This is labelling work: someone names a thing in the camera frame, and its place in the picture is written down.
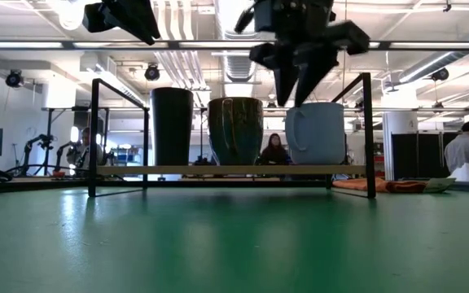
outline fluorescent light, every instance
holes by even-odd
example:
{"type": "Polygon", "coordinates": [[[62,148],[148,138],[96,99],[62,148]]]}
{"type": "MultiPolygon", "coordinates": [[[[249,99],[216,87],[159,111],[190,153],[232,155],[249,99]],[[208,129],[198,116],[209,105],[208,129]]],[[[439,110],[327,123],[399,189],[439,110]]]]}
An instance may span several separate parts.
{"type": "Polygon", "coordinates": [[[155,42],[154,45],[149,46],[143,42],[74,42],[73,46],[77,49],[121,49],[121,48],[134,48],[134,49],[165,49],[168,48],[167,42],[155,42]]]}
{"type": "Polygon", "coordinates": [[[0,48],[63,48],[63,44],[60,42],[0,42],[0,48]]]}
{"type": "Polygon", "coordinates": [[[223,52],[212,52],[213,57],[249,57],[249,52],[244,51],[223,51],[223,52]]]}
{"type": "Polygon", "coordinates": [[[393,42],[390,45],[392,49],[404,49],[404,48],[457,48],[461,47],[469,49],[469,42],[393,42]]]}
{"type": "Polygon", "coordinates": [[[259,46],[265,42],[255,41],[216,41],[216,42],[180,42],[181,48],[234,48],[240,50],[251,50],[254,46],[259,46]]]}
{"type": "Polygon", "coordinates": [[[76,126],[72,126],[70,129],[70,142],[78,142],[79,141],[79,129],[76,126]]]}
{"type": "Polygon", "coordinates": [[[117,107],[117,108],[109,108],[110,111],[115,112],[141,112],[144,111],[140,108],[130,108],[130,107],[117,107]]]}
{"type": "Polygon", "coordinates": [[[143,130],[110,130],[109,133],[142,133],[143,130]]]}

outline green tabletop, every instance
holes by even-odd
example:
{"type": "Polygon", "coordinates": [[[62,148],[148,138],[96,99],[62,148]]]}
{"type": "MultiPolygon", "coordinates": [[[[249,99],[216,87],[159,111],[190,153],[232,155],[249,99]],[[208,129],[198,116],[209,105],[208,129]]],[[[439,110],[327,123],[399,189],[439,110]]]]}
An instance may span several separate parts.
{"type": "Polygon", "coordinates": [[[0,292],[469,292],[469,194],[1,194],[0,292]]]}

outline security camera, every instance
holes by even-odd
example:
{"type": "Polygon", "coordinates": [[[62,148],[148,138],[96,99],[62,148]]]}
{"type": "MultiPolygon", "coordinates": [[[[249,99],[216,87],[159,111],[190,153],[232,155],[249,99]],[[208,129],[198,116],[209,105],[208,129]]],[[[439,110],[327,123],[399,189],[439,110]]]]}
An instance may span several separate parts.
{"type": "Polygon", "coordinates": [[[146,79],[149,81],[158,80],[160,78],[159,65],[156,63],[147,65],[147,70],[144,73],[144,77],[146,77],[146,79]]]}
{"type": "Polygon", "coordinates": [[[441,68],[436,72],[432,73],[430,78],[433,81],[446,81],[449,77],[449,72],[446,68],[441,68]]]}
{"type": "Polygon", "coordinates": [[[13,89],[19,89],[21,86],[24,85],[24,78],[21,76],[21,71],[11,70],[10,74],[5,80],[5,83],[13,89]]]}

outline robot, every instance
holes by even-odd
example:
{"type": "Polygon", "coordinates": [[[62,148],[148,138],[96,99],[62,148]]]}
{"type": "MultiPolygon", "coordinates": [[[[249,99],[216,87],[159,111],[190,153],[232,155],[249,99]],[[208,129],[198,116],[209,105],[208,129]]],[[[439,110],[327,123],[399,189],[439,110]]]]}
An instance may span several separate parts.
{"type": "Polygon", "coordinates": [[[254,19],[257,32],[274,33],[276,42],[254,46],[249,59],[272,70],[276,99],[284,106],[296,81],[299,107],[337,61],[338,52],[368,51],[370,37],[354,22],[334,25],[333,0],[256,0],[242,13],[234,31],[241,33],[254,19]]]}
{"type": "MultiPolygon", "coordinates": [[[[257,32],[270,32],[275,43],[251,49],[249,59],[274,73],[276,98],[284,106],[296,81],[299,107],[334,66],[338,52],[366,53],[370,37],[352,21],[335,20],[334,0],[255,0],[234,28],[241,33],[254,20],[257,32]]],[[[90,33],[120,27],[148,45],[160,32],[147,0],[102,0],[85,6],[84,26],[90,33]]]]}

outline ceiling pipe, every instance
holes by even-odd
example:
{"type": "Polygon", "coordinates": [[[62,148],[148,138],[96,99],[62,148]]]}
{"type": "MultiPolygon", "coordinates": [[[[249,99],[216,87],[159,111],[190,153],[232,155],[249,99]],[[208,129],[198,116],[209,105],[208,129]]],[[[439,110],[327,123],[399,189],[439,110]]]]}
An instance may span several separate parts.
{"type": "MultiPolygon", "coordinates": [[[[166,2],[165,0],[158,0],[158,17],[157,24],[159,26],[160,39],[169,40],[168,31],[166,29],[166,2]]],[[[177,74],[177,69],[173,66],[173,62],[169,57],[167,51],[156,52],[155,57],[162,64],[165,71],[168,73],[169,78],[177,84],[180,88],[186,88],[186,82],[177,74]]]]}
{"type": "MultiPolygon", "coordinates": [[[[169,31],[176,40],[180,40],[182,38],[180,36],[180,24],[178,23],[178,1],[169,0],[169,6],[171,8],[171,23],[169,24],[169,31]]],[[[178,77],[184,80],[187,89],[192,89],[193,84],[187,77],[186,69],[182,66],[180,58],[178,58],[179,54],[176,51],[170,51],[169,56],[171,56],[173,65],[177,68],[178,77]]]]}
{"type": "MultiPolygon", "coordinates": [[[[194,40],[193,31],[191,30],[191,0],[182,1],[182,13],[183,13],[183,30],[186,40],[194,40]]],[[[186,53],[191,57],[192,67],[190,70],[195,73],[196,80],[199,82],[201,89],[207,89],[208,86],[205,83],[204,74],[202,73],[202,67],[200,66],[199,55],[197,51],[186,51],[186,53]]]]}
{"type": "MultiPolygon", "coordinates": [[[[182,40],[182,35],[180,34],[180,24],[178,21],[178,14],[179,14],[179,9],[178,9],[178,0],[169,0],[169,5],[171,7],[171,34],[173,35],[173,38],[175,40],[182,40]]],[[[186,21],[188,20],[186,18],[186,11],[185,7],[183,6],[183,26],[184,28],[186,27],[187,23],[186,21]]],[[[199,78],[196,74],[196,70],[194,69],[193,62],[191,61],[191,55],[189,54],[188,51],[180,51],[180,55],[184,58],[184,62],[186,63],[187,68],[189,69],[189,74],[191,75],[191,87],[193,89],[199,87],[199,78]]]]}
{"type": "MultiPolygon", "coordinates": [[[[218,29],[223,40],[251,41],[259,38],[251,22],[244,33],[235,33],[234,28],[240,14],[253,4],[248,0],[214,0],[218,29]]],[[[222,57],[225,81],[247,82],[254,78],[256,65],[247,56],[227,55],[222,57]]],[[[224,85],[224,94],[251,95],[252,85],[224,85]]]]}
{"type": "MultiPolygon", "coordinates": [[[[463,38],[469,41],[469,33],[463,38]]],[[[410,83],[417,81],[423,77],[436,72],[437,70],[450,65],[451,63],[469,55],[469,51],[458,52],[437,52],[423,61],[415,64],[413,67],[408,68],[401,72],[399,75],[399,83],[410,83]]]]}

